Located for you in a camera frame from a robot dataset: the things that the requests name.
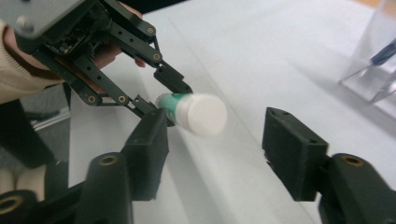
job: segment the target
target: person's hand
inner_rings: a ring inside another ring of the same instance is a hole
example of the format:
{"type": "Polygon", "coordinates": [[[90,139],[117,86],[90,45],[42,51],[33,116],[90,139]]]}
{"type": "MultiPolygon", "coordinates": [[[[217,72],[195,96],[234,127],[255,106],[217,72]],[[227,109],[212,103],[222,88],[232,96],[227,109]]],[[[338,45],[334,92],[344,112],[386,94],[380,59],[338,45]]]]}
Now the person's hand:
{"type": "MultiPolygon", "coordinates": [[[[142,14],[135,10],[134,8],[128,7],[127,5],[124,5],[121,3],[125,8],[127,8],[129,11],[134,13],[136,16],[139,18],[142,18],[142,14]]],[[[4,31],[4,36],[3,36],[4,44],[5,47],[8,51],[8,53],[16,59],[22,66],[24,66],[28,71],[30,71],[33,75],[39,73],[37,72],[38,70],[49,70],[46,65],[43,63],[39,62],[36,60],[33,56],[26,54],[18,49],[16,40],[15,40],[15,35],[14,31],[7,27],[6,30],[4,31]]],[[[93,63],[98,67],[98,68],[103,68],[109,63],[112,63],[115,59],[116,56],[121,53],[121,49],[114,45],[113,43],[108,43],[104,44],[99,50],[96,52],[94,58],[93,58],[93,63]]],[[[139,59],[134,59],[135,63],[139,67],[145,67],[145,63],[139,59]]],[[[72,72],[75,72],[78,74],[79,77],[81,77],[85,82],[87,82],[95,91],[101,92],[100,88],[95,86],[87,77],[84,77],[74,66],[65,63],[63,63],[68,69],[70,69],[72,72]]]]}

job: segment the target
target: robotic arm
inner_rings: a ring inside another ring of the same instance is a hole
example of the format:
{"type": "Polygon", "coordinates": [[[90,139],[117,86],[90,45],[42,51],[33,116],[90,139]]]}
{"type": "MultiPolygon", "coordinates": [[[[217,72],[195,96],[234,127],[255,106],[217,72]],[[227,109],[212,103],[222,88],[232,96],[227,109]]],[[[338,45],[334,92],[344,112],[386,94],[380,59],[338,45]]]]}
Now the robotic arm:
{"type": "Polygon", "coordinates": [[[122,105],[140,118],[156,109],[138,95],[129,97],[93,64],[96,51],[108,42],[156,68],[155,78],[170,91],[192,92],[183,76],[163,60],[155,27],[115,0],[2,0],[0,15],[15,29],[18,47],[62,77],[87,105],[122,105]],[[95,92],[65,63],[74,65],[105,93],[95,92]]]}
{"type": "Polygon", "coordinates": [[[396,192],[362,158],[326,155],[328,143],[291,113],[268,107],[262,148],[295,202],[313,202],[324,224],[394,224],[396,192]]]}

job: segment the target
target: person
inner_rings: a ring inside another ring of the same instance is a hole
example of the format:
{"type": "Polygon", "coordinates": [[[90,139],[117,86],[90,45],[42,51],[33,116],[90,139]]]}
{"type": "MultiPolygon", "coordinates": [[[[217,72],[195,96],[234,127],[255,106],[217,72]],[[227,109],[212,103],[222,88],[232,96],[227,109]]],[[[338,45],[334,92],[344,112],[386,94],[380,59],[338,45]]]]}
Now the person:
{"type": "MultiPolygon", "coordinates": [[[[138,17],[142,14],[127,5],[121,3],[138,17]]],[[[13,30],[0,21],[0,104],[19,99],[44,90],[46,87],[62,83],[63,80],[51,72],[47,66],[40,63],[31,55],[18,49],[13,30]]],[[[112,63],[121,50],[107,44],[101,47],[95,55],[93,62],[103,68],[112,63]]],[[[144,67],[145,64],[136,59],[135,63],[144,67]]]]}

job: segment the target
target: clear acrylic stand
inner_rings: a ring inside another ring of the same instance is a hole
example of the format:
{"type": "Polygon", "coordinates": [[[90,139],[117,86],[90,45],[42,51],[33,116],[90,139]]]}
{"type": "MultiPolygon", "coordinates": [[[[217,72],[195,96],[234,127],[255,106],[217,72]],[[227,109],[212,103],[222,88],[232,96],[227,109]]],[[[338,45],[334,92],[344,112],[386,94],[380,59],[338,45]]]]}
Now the clear acrylic stand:
{"type": "Polygon", "coordinates": [[[396,0],[382,0],[340,84],[396,119],[396,0]]]}

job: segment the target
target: finger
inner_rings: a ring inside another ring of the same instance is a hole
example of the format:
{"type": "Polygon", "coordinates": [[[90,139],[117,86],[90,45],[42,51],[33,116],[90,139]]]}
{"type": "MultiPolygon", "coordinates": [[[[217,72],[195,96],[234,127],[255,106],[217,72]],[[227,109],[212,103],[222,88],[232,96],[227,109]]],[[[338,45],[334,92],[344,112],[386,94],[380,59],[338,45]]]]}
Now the finger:
{"type": "Polygon", "coordinates": [[[140,19],[142,19],[142,13],[140,13],[138,10],[129,7],[128,5],[123,4],[122,2],[120,2],[120,4],[125,7],[126,9],[128,9],[130,12],[134,13],[136,16],[138,16],[140,19]]]}
{"type": "Polygon", "coordinates": [[[140,59],[138,59],[138,58],[135,58],[135,59],[134,59],[134,62],[135,62],[136,65],[139,66],[139,67],[146,67],[145,62],[143,62],[142,60],[140,60],[140,59]]]}
{"type": "Polygon", "coordinates": [[[112,63],[117,55],[121,53],[120,47],[115,44],[106,44],[103,45],[96,52],[95,57],[93,58],[93,63],[97,67],[104,67],[108,63],[112,63]]]}

